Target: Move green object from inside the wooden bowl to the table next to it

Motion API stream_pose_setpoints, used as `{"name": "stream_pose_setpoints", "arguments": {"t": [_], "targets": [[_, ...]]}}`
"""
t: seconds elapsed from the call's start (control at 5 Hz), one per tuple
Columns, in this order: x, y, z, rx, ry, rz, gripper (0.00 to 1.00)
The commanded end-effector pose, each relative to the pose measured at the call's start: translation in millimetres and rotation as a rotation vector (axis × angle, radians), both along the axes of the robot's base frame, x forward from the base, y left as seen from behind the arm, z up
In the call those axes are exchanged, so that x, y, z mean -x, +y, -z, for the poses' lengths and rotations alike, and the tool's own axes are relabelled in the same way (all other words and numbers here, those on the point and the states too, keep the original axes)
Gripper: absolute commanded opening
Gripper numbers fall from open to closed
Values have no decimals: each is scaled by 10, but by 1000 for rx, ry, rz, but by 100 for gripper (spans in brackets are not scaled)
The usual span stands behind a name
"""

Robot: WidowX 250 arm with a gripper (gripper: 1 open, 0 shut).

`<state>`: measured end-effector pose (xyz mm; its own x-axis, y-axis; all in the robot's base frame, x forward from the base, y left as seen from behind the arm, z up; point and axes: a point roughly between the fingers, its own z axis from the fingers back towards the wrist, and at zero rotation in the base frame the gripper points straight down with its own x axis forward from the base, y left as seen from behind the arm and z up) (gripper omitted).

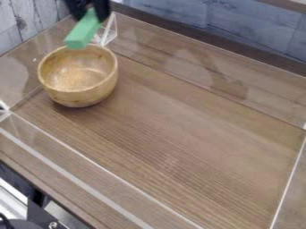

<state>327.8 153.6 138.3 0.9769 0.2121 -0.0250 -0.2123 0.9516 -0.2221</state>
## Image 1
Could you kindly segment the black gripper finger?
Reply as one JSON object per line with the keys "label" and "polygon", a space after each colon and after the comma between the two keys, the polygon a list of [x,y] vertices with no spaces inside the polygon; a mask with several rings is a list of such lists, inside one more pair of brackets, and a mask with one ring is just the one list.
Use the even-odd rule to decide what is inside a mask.
{"label": "black gripper finger", "polygon": [[87,12],[90,0],[63,0],[74,18],[81,21]]}
{"label": "black gripper finger", "polygon": [[111,14],[111,2],[110,0],[93,0],[97,10],[97,17],[103,22]]}

